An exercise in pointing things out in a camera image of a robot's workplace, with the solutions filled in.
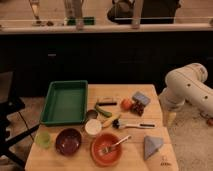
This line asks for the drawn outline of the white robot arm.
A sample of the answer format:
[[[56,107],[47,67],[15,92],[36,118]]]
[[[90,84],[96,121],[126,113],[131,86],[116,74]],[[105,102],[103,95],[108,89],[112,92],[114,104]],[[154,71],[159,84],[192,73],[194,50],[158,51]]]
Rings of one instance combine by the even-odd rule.
[[[200,63],[191,63],[167,73],[166,87],[158,96],[164,126],[171,125],[185,101],[213,117],[213,88],[204,84],[207,77],[207,69]]]

